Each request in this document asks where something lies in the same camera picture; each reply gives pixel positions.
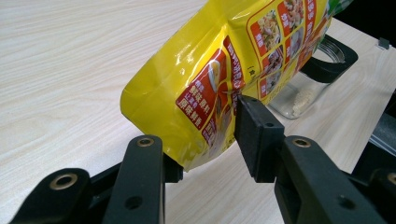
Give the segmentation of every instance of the glass jar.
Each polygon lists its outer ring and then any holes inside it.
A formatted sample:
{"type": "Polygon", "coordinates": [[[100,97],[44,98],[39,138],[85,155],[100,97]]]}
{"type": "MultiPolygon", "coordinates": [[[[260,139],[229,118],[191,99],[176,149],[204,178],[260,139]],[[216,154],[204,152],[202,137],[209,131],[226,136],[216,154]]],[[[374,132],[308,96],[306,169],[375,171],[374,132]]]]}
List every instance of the glass jar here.
{"type": "Polygon", "coordinates": [[[357,60],[353,49],[325,35],[313,57],[269,106],[288,119],[299,118],[357,60]]]}

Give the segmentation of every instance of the yellow bag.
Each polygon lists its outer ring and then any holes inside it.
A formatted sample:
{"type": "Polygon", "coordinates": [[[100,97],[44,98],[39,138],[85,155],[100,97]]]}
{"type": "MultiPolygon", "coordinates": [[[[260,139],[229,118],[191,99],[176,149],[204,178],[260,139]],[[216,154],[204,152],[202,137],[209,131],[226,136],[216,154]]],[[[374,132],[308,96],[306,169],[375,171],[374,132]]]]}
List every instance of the yellow bag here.
{"type": "Polygon", "coordinates": [[[337,0],[209,0],[127,84],[122,114],[186,171],[233,143],[236,96],[268,104],[310,58],[337,0]]]}

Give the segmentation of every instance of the table surface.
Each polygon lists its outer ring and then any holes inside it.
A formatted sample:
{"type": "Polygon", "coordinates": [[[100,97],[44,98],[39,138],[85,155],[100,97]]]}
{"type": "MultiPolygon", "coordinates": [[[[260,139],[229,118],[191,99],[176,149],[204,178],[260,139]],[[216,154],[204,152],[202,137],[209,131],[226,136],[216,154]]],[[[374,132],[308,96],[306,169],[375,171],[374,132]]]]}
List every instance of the table surface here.
{"type": "MultiPolygon", "coordinates": [[[[204,0],[2,1],[0,4],[0,223],[46,175],[96,175],[142,134],[120,113],[138,69],[204,0]]],[[[286,135],[317,141],[352,171],[396,87],[396,50],[337,20],[328,35],[359,60],[286,135]]],[[[282,223],[273,184],[256,184],[237,144],[166,185],[167,223],[282,223]]]]}

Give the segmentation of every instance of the snack bag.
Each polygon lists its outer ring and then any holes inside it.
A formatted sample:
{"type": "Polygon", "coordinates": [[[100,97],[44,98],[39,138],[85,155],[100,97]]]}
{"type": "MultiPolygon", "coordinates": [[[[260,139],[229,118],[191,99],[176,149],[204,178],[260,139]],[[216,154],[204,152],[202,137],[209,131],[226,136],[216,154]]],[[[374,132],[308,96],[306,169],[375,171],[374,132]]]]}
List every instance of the snack bag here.
{"type": "Polygon", "coordinates": [[[185,171],[233,142],[236,98],[268,104],[311,57],[338,0],[209,0],[138,71],[122,114],[185,171]]]}

